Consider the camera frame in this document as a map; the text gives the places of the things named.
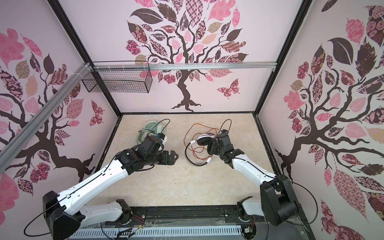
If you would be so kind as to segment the white black headphones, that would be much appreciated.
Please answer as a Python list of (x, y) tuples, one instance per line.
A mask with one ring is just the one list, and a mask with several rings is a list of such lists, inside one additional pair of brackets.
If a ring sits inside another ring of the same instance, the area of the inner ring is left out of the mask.
[[(199, 137), (197, 137), (196, 140), (191, 140), (186, 146), (184, 155), (188, 163), (193, 167), (203, 167), (208, 165), (212, 160), (212, 154), (210, 154), (208, 148), (211, 146), (214, 141), (216, 140), (216, 136), (213, 134), (202, 134)], [(193, 162), (189, 156), (188, 156), (188, 150), (190, 150), (193, 153), (194, 158), (203, 161), (202, 163), (195, 163)], [(207, 151), (209, 154), (205, 158), (200, 158), (198, 156), (199, 153), (202, 153), (204, 151)]]

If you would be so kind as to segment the mint green headphones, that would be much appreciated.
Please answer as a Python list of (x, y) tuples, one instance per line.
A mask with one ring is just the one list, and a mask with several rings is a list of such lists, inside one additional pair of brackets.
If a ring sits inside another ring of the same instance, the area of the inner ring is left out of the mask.
[(157, 136), (161, 133), (165, 134), (165, 122), (149, 121), (147, 124), (138, 131), (136, 136), (136, 144), (141, 144), (147, 136)]

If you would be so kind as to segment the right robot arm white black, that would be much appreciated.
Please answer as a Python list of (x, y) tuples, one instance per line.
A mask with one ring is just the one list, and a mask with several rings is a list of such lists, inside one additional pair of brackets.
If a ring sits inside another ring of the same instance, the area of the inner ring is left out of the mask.
[(260, 198), (250, 197), (241, 201), (241, 208), (248, 216), (265, 217), (278, 226), (299, 213), (299, 202), (292, 183), (284, 175), (275, 175), (250, 160), (240, 149), (235, 149), (227, 133), (208, 136), (204, 143), (209, 155), (219, 156), (232, 169), (242, 173), (260, 188)]

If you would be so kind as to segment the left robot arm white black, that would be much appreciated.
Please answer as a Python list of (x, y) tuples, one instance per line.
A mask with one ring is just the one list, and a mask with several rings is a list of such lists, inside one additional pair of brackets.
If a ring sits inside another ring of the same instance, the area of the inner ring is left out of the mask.
[(112, 184), (135, 172), (151, 170), (155, 165), (172, 166), (179, 158), (175, 151), (166, 151), (164, 134), (148, 136), (132, 148), (117, 153), (108, 165), (79, 184), (60, 193), (50, 191), (43, 196), (43, 212), (49, 235), (66, 240), (77, 230), (103, 222), (129, 223), (133, 212), (125, 200), (98, 206), (88, 202)]

